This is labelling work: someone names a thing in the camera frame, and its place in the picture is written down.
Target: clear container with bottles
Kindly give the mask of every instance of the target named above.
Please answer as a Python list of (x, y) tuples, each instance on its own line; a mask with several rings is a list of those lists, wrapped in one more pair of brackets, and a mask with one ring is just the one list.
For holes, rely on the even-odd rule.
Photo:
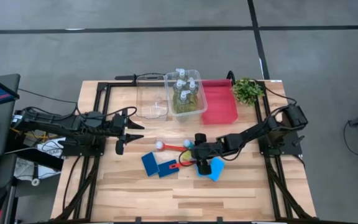
[(198, 71), (178, 68), (164, 75), (164, 81), (169, 113), (181, 123), (200, 121), (208, 106)]

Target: plastic bottle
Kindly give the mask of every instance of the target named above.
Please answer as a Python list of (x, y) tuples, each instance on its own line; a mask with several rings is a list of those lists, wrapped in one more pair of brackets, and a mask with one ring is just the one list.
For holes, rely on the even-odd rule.
[(188, 90), (182, 91), (180, 97), (176, 100), (176, 113), (186, 113), (189, 112), (190, 100), (187, 98)]
[(176, 84), (174, 84), (173, 88), (173, 101), (177, 100), (180, 97), (180, 93), (184, 90), (186, 82), (183, 80), (178, 80)]
[(186, 74), (186, 71), (183, 68), (177, 68), (176, 69), (177, 72), (179, 72), (179, 79), (183, 80), (185, 82), (187, 82), (187, 79), (189, 78), (188, 75)]
[(190, 95), (189, 95), (190, 104), (194, 105), (195, 108), (197, 108), (197, 106), (198, 106), (198, 97), (197, 97), (198, 86), (196, 85), (196, 82), (194, 81), (193, 78), (190, 78), (189, 90), (190, 90)]

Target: green plant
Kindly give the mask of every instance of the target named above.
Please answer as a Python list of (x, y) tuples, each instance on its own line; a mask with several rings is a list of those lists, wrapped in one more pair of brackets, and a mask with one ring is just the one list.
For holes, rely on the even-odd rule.
[(249, 106), (255, 105), (256, 97), (264, 95), (260, 85), (249, 78), (236, 80), (231, 90), (238, 102), (246, 103)]

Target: pink tray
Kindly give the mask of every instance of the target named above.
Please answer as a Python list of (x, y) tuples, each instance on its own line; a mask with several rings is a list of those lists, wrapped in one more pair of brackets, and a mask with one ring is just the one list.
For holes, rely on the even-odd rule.
[(238, 118), (231, 80), (203, 80), (208, 109), (201, 115), (204, 124), (231, 124)]

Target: gray floor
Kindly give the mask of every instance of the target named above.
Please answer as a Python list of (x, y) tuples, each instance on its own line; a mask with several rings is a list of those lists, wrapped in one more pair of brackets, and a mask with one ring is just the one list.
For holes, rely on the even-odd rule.
[[(358, 1), (257, 0), (255, 9), (260, 26), (358, 25)], [(247, 1), (240, 0), (0, 0), (0, 29), (250, 25)], [(358, 156), (342, 138), (346, 120), (358, 116), (358, 30), (261, 36), (271, 79), (284, 81), (310, 122), (302, 147), (318, 216), (358, 222)], [(0, 75), (20, 73), (21, 88), (66, 100), (77, 99), (83, 80), (177, 67), (197, 69), (203, 78), (225, 77), (228, 70), (237, 78), (262, 78), (252, 31), (0, 34)], [(29, 105), (72, 110), (22, 93), (16, 108)], [(348, 129), (347, 138), (358, 152), (358, 128)], [(57, 182), (54, 177), (37, 189), (20, 186), (33, 196), (19, 200), (17, 217), (46, 220)], [(40, 210), (40, 201), (50, 208)]]

